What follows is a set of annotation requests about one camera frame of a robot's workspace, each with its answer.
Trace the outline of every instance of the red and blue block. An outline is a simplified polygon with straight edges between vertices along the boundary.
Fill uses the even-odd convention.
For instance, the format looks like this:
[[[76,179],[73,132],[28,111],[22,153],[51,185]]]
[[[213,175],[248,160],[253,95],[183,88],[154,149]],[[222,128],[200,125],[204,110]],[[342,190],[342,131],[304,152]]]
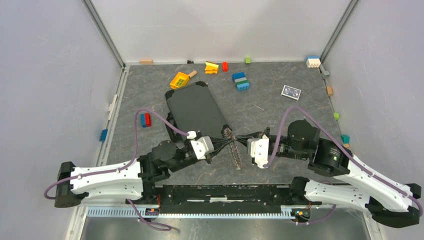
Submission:
[[[142,113],[140,115],[140,121],[141,121],[141,126],[143,128],[148,128],[152,126],[152,120],[150,118],[150,114],[149,113]]]

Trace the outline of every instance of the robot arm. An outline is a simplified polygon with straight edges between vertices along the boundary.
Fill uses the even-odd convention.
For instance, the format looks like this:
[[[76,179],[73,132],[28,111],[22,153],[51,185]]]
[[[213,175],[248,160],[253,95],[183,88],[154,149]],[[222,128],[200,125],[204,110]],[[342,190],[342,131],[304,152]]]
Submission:
[[[268,163],[268,155],[276,144],[277,157],[286,157],[299,160],[309,160],[308,169],[316,174],[333,177],[350,185],[327,185],[303,177],[296,177],[292,183],[298,186],[295,190],[299,204],[308,202],[332,203],[350,207],[372,215],[373,219],[384,225],[401,228],[419,223],[420,213],[412,207],[412,200],[421,197],[421,187],[415,183],[402,184],[382,175],[365,165],[348,149],[347,152],[357,164],[366,168],[366,173],[357,164],[354,164],[332,142],[320,138],[320,130],[312,127],[306,120],[292,122],[287,129],[287,137],[276,142],[276,136],[270,135],[270,129],[245,136],[237,136],[239,142],[247,147],[247,153],[252,157],[252,163],[264,168]],[[404,196],[387,183],[400,188],[406,193]]]
[[[184,147],[178,148],[169,140],[162,141],[151,152],[141,155],[121,171],[118,168],[126,166],[130,161],[98,167],[76,167],[72,162],[64,162],[60,166],[57,180],[76,178],[57,185],[54,206],[69,208],[81,202],[124,202],[126,199],[139,200],[143,196],[154,196],[155,182],[168,179],[169,171],[176,172],[202,160],[210,164],[212,158],[232,141],[191,132],[184,141]],[[116,171],[86,175],[108,170]]]

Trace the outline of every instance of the white wall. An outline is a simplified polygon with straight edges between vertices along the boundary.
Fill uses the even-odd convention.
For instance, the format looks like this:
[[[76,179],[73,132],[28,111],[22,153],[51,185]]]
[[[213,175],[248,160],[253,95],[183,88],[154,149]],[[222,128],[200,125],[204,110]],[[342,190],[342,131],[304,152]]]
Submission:
[[[303,60],[320,55],[349,0],[93,0],[127,63]]]
[[[353,152],[424,187],[423,11],[422,0],[360,1],[324,66]],[[386,228],[387,239],[422,239],[422,224]]]
[[[64,239],[43,191],[94,164],[120,68],[79,0],[1,1],[0,34],[0,238]]]

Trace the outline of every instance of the yellow toy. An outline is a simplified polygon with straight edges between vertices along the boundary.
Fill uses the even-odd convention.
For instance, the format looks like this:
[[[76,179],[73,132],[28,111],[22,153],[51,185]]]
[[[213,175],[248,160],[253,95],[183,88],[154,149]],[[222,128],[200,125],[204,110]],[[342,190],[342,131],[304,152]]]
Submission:
[[[211,62],[211,61],[206,61],[206,68],[204,69],[204,73],[205,74],[217,74],[218,73],[218,69],[219,69],[219,65],[216,64],[215,62]]]
[[[179,72],[176,74],[176,76],[173,78],[171,83],[169,84],[172,89],[177,89],[184,87],[190,80],[190,78],[194,77],[198,72],[196,70],[190,72],[190,74],[185,74],[182,72]]]

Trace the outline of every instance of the gray tabletop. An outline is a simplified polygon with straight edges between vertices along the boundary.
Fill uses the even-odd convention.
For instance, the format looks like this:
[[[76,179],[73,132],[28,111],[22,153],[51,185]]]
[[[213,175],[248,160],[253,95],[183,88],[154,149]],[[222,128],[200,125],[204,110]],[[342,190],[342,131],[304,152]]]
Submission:
[[[170,64],[131,66],[113,133],[107,164],[125,162],[134,154],[134,113],[138,108],[151,108],[166,117],[169,109],[165,92],[170,90],[170,82],[178,72],[198,73],[189,83],[204,81],[220,107],[235,135],[245,135],[263,131],[271,127],[276,134],[281,118],[289,107],[299,106],[309,112],[335,137],[340,130],[334,119],[324,81],[317,68],[307,68],[304,62],[258,62],[230,63],[228,72],[221,69],[218,74],[205,74],[205,64]],[[244,72],[250,89],[237,92],[232,74]],[[281,96],[284,85],[301,89],[299,101]],[[298,111],[289,115],[287,126],[304,119]],[[151,117],[151,127],[142,128],[138,122],[138,155],[151,151],[169,136],[165,125],[156,117]],[[246,148],[236,143],[242,157],[240,170],[236,170],[227,149],[213,158],[212,164],[205,161],[171,173],[169,179],[158,184],[288,184],[293,177],[302,176],[316,181],[323,177],[308,170],[308,162],[287,158],[276,158],[268,169],[252,165]]]

